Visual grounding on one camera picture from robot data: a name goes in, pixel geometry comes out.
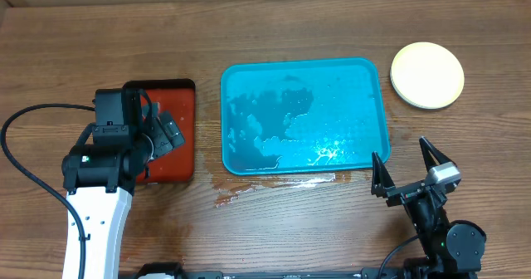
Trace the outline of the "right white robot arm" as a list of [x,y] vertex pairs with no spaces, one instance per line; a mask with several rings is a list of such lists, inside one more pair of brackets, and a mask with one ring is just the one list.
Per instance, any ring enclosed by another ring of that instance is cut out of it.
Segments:
[[[419,139],[426,177],[397,187],[378,153],[372,153],[371,194],[384,198],[389,207],[402,206],[416,235],[395,247],[382,261],[375,278],[476,278],[481,270],[487,236],[467,220],[450,221],[444,205],[447,194],[462,180],[457,164],[428,139]],[[401,268],[389,268],[392,258],[411,242],[418,241],[423,257],[408,258]]]

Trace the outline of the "teal plastic tray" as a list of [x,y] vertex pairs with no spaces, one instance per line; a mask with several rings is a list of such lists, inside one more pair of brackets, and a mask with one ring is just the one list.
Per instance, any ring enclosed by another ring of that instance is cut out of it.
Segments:
[[367,169],[392,152],[377,67],[350,57],[239,64],[220,86],[222,162],[236,175]]

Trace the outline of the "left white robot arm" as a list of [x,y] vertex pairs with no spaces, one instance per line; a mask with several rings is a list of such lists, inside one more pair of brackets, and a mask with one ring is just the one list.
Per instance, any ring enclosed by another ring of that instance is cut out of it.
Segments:
[[116,278],[124,225],[136,180],[149,163],[185,142],[171,114],[142,89],[95,93],[95,122],[63,159],[71,210],[64,278]]

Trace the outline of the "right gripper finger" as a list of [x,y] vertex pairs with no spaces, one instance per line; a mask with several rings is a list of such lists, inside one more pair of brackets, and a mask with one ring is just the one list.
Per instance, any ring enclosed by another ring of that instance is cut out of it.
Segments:
[[453,160],[438,150],[426,137],[422,136],[419,139],[419,145],[427,171],[442,164],[454,163]]
[[377,197],[387,197],[388,193],[395,189],[395,184],[377,152],[372,153],[372,164],[371,194]]

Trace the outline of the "yellow-green plate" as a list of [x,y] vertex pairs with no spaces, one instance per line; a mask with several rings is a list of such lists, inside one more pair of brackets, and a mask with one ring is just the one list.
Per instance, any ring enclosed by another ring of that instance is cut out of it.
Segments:
[[390,79],[408,104],[438,110],[454,103],[464,89],[465,73],[457,57],[432,42],[414,42],[393,58]]

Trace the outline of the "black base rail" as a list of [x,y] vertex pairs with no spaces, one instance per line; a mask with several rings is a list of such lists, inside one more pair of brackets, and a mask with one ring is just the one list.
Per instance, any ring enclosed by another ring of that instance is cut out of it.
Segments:
[[120,272],[119,279],[134,278],[187,278],[187,279],[400,279],[400,278],[473,278],[478,275],[469,272],[464,275],[432,273],[417,276],[401,268],[364,267],[358,271],[337,272],[240,272],[223,273],[220,271],[188,272],[178,262],[162,262],[144,265],[136,272]]

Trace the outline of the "red black-rimmed tray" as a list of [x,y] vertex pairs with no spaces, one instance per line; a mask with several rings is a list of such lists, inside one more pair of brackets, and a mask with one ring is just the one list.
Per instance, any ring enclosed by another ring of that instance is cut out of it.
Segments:
[[143,89],[160,115],[168,112],[181,132],[184,143],[149,162],[149,176],[142,173],[137,184],[186,183],[194,174],[196,86],[191,79],[128,81],[124,88]]

